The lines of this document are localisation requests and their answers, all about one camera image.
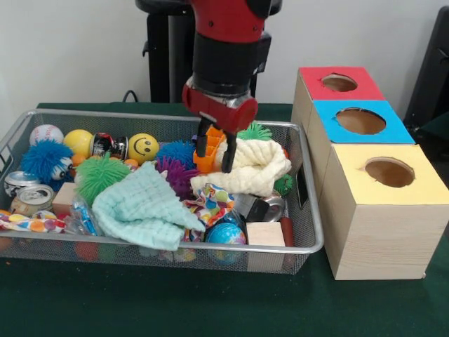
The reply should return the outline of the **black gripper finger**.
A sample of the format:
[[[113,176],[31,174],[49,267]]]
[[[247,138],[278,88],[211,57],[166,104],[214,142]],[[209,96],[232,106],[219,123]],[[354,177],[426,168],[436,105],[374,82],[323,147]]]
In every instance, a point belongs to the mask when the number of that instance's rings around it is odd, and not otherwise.
[[[222,158],[221,170],[223,173],[230,173],[234,163],[234,156],[236,152],[236,134],[225,131],[227,141],[227,149]]]
[[[196,135],[196,154],[198,157],[206,156],[207,149],[207,140],[208,136],[207,131],[210,128],[210,120],[202,119],[199,123],[197,135]]]

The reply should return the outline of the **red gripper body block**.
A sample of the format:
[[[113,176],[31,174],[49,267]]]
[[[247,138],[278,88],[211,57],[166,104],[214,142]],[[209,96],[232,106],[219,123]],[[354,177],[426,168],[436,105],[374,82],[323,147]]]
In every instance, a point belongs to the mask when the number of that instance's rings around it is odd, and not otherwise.
[[[192,114],[206,118],[233,134],[246,130],[258,111],[258,103],[249,92],[236,98],[219,97],[200,91],[193,79],[185,83],[182,101]]]

